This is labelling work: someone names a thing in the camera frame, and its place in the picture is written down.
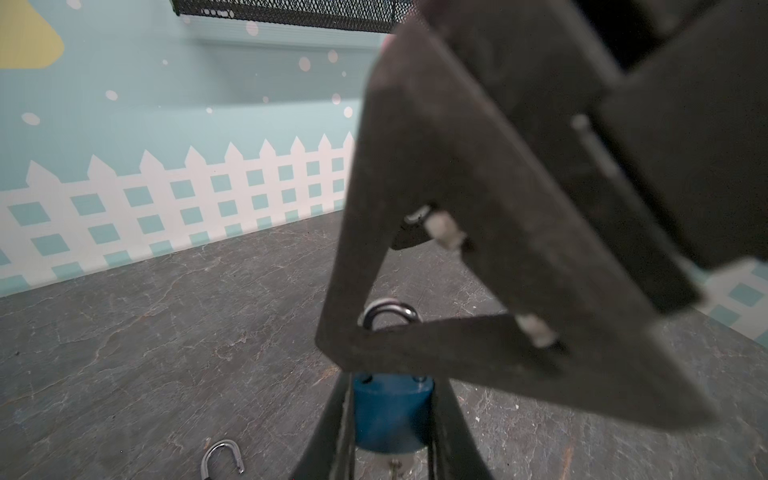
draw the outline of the yellow shape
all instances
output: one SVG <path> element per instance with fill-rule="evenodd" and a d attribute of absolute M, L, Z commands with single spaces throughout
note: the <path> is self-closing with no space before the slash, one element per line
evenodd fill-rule
<path fill-rule="evenodd" d="M 0 0 L 0 68 L 45 68 L 62 53 L 61 37 L 29 0 Z"/>

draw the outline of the padlock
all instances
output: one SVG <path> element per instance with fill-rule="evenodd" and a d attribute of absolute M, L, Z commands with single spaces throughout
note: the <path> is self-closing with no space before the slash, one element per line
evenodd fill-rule
<path fill-rule="evenodd" d="M 384 312 L 396 313 L 408 323 L 421 321 L 407 303 L 380 299 L 368 306 L 362 326 L 372 329 L 374 318 Z M 426 376 L 355 374 L 356 445 L 384 454 L 411 453 L 427 446 L 434 387 L 432 378 Z"/>

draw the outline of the gray floor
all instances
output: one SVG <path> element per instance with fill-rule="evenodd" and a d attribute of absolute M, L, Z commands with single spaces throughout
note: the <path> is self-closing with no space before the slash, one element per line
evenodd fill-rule
<path fill-rule="evenodd" d="M 0 478 L 287 478 L 336 369 L 313 345 L 340 215 L 0 299 Z M 426 319 L 500 310 L 448 253 L 391 253 L 372 297 Z M 721 423 L 668 435 L 455 384 L 496 478 L 768 476 L 768 352 L 690 311 L 660 342 Z M 380 478 L 360 455 L 360 475 Z M 417 464 L 412 478 L 425 478 Z"/>

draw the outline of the wire mesh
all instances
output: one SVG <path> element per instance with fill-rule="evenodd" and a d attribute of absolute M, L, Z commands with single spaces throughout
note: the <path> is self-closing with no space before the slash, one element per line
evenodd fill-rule
<path fill-rule="evenodd" d="M 411 0 L 171 0 L 176 15 L 389 33 Z"/>

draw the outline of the blue padlock body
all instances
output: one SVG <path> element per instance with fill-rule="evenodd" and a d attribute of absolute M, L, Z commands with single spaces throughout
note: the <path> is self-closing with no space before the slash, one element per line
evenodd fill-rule
<path fill-rule="evenodd" d="M 355 389 L 355 443 L 377 453 L 410 453 L 429 443 L 435 382 L 410 375 L 358 373 Z"/>

